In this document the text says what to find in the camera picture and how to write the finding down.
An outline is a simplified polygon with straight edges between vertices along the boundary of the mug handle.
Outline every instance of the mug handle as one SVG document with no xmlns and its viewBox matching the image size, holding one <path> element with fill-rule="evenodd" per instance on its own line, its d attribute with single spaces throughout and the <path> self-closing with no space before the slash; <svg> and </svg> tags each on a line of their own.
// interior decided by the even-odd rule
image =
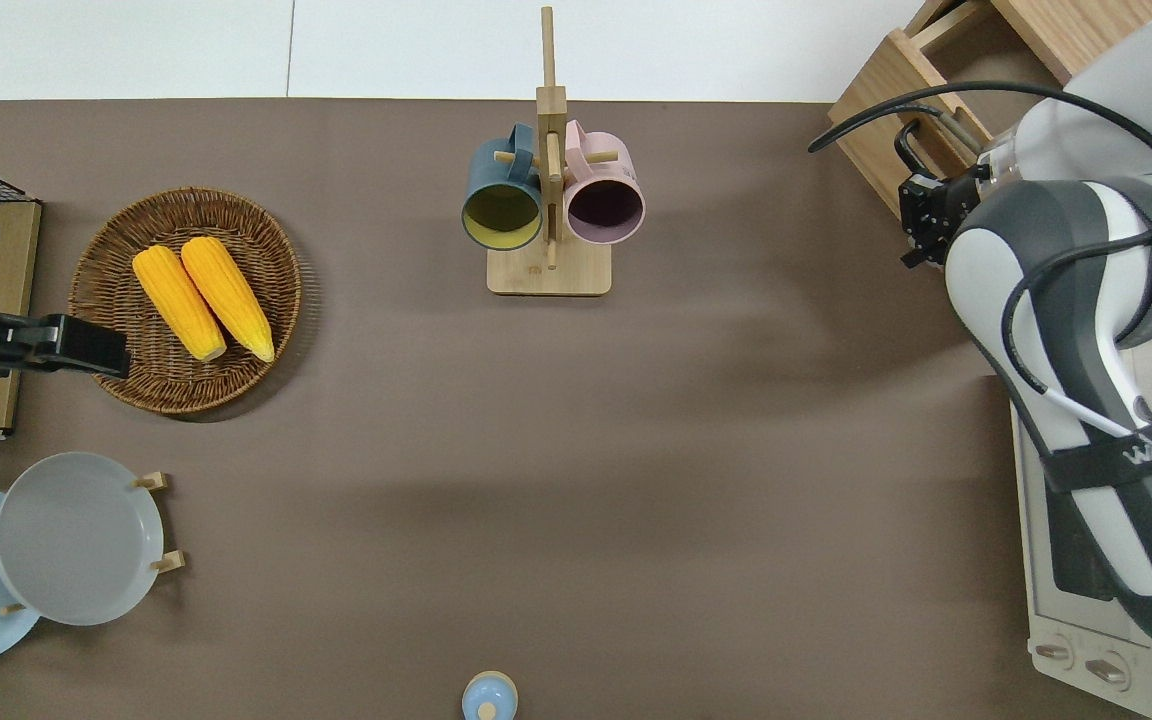
<svg viewBox="0 0 1152 720">
<path fill-rule="evenodd" d="M 579 120 L 567 122 L 567 147 L 563 150 L 567 169 L 570 169 L 576 182 L 594 176 L 585 159 L 585 128 L 579 127 Z"/>
<path fill-rule="evenodd" d="M 524 123 L 513 124 L 513 132 L 509 132 L 509 151 L 513 152 L 513 161 L 509 162 L 509 179 L 513 182 L 526 182 L 526 174 L 531 172 L 531 149 L 536 145 L 536 130 Z"/>
</svg>

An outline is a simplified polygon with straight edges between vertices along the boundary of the wooden mug stand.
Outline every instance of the wooden mug stand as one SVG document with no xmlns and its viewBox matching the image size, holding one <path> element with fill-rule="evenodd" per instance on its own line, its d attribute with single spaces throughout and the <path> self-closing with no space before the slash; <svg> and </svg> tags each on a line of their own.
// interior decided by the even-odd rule
<svg viewBox="0 0 1152 720">
<path fill-rule="evenodd" d="M 554 82 L 554 10 L 540 9 L 545 85 L 536 89 L 536 164 L 540 168 L 540 237 L 518 250 L 488 250 L 488 290 L 497 295 L 593 297 L 612 290 L 612 247 L 573 236 L 563 212 L 567 88 Z M 614 160 L 591 156 L 589 160 Z M 497 160 L 508 161 L 507 152 Z"/>
</svg>

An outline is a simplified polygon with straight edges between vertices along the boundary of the black cable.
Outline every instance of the black cable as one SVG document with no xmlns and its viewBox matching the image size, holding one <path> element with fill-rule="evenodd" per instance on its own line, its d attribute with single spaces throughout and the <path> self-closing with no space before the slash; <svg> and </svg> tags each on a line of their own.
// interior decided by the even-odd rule
<svg viewBox="0 0 1152 720">
<path fill-rule="evenodd" d="M 899 156 L 901 162 L 904 162 L 905 168 L 914 173 L 915 176 L 933 179 L 935 176 L 932 174 L 932 169 L 923 164 L 923 160 L 918 157 L 918 152 L 914 152 L 914 146 L 909 143 L 909 136 L 918 131 L 919 124 L 922 124 L 922 120 L 917 118 L 905 123 L 905 127 L 900 128 L 900 132 L 896 132 L 896 139 L 892 142 L 892 146 L 896 149 L 896 156 Z"/>
<path fill-rule="evenodd" d="M 1149 245 L 1152 242 L 1152 232 L 1144 232 L 1140 234 L 1135 234 L 1135 236 L 1115 240 L 1111 242 L 1098 242 L 1096 245 L 1084 245 L 1075 247 L 1071 250 L 1066 250 L 1056 255 L 1052 255 L 1047 260 L 1043 260 L 1043 264 L 1036 266 L 1036 268 L 1030 270 L 1020 279 L 1016 287 L 1011 288 L 1011 295 L 1007 296 L 1007 302 L 1002 306 L 1002 350 L 1007 355 L 1007 359 L 1011 363 L 1011 367 L 1016 369 L 1016 373 L 1020 378 L 1032 387 L 1038 395 L 1047 392 L 1047 386 L 1043 381 L 1039 381 L 1032 372 L 1030 372 L 1028 365 L 1024 361 L 1020 358 L 1020 353 L 1016 353 L 1016 340 L 1011 336 L 1011 320 L 1015 319 L 1016 306 L 1020 305 L 1020 296 L 1029 291 L 1030 288 L 1041 282 L 1041 280 L 1052 272 L 1052 270 L 1061 268 L 1061 266 L 1068 265 L 1076 260 L 1083 260 L 1086 258 L 1094 258 L 1098 255 L 1113 255 L 1115 252 L 1121 252 L 1124 250 L 1134 249 L 1134 247 Z"/>
<path fill-rule="evenodd" d="M 963 81 L 963 82 L 950 82 L 945 83 L 945 85 L 937 85 L 932 88 L 924 88 L 923 90 L 915 90 L 914 92 L 905 92 L 905 94 L 892 97 L 890 100 L 879 103 L 869 109 L 862 109 L 861 113 L 856 113 L 847 120 L 842 120 L 841 123 L 831 128 L 823 136 L 814 138 L 812 145 L 808 145 L 808 152 L 814 152 L 823 150 L 838 138 L 846 136 L 848 132 L 854 131 L 854 129 L 864 126 L 865 123 L 872 122 L 872 120 L 882 118 L 882 115 L 889 115 L 892 113 L 899 113 L 901 105 L 908 105 L 915 100 L 922 100 L 924 97 L 932 97 L 934 94 L 945 94 L 945 92 L 969 92 L 975 90 L 1000 90 L 1005 92 L 1024 92 L 1024 94 L 1038 94 L 1041 97 L 1051 97 L 1053 100 L 1060 100 L 1061 103 L 1068 103 L 1076 106 L 1076 108 L 1086 109 L 1087 113 L 1093 113 L 1099 118 L 1108 120 L 1116 124 L 1116 127 L 1123 128 L 1124 131 L 1132 135 L 1137 141 L 1146 143 L 1149 150 L 1152 150 L 1152 132 L 1147 131 L 1139 124 L 1135 123 L 1130 118 L 1124 118 L 1114 109 L 1106 108 L 1105 105 L 1100 103 L 1089 100 L 1086 97 L 1079 94 L 1071 94 L 1071 92 L 1066 92 L 1064 90 L 1052 90 L 1052 88 L 1044 88 L 1041 85 L 1030 85 L 1030 83 L 1024 82 L 1009 82 L 1009 81 Z"/>
</svg>

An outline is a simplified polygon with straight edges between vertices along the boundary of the yellow corn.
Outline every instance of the yellow corn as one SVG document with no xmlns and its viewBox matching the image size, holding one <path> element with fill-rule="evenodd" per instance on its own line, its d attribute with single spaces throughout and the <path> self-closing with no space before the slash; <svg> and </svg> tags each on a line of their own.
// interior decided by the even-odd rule
<svg viewBox="0 0 1152 720">
<path fill-rule="evenodd" d="M 180 249 L 180 259 L 198 291 L 211 305 L 212 313 L 248 350 L 266 363 L 274 361 L 274 338 L 270 320 L 265 319 L 259 302 L 238 265 L 214 237 L 196 237 Z"/>
<path fill-rule="evenodd" d="M 132 272 L 189 355 L 206 363 L 225 351 L 217 320 L 189 282 L 175 252 L 165 245 L 142 250 L 132 258 Z"/>
</svg>

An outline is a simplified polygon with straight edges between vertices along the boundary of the brown tabletop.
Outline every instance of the brown tabletop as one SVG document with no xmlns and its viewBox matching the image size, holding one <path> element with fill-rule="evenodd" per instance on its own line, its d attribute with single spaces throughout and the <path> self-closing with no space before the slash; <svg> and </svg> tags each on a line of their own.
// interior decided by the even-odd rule
<svg viewBox="0 0 1152 720">
<path fill-rule="evenodd" d="M 1025 652 L 1005 395 L 823 105 L 573 103 L 647 204 L 602 300 L 498 297 L 460 228 L 530 103 L 0 103 L 46 202 L 32 311 L 100 225 L 185 184 L 306 274 L 250 397 L 161 418 L 35 376 L 0 488 L 92 450 L 164 470 L 184 570 L 0 655 L 0 717 L 1129 717 Z"/>
</svg>

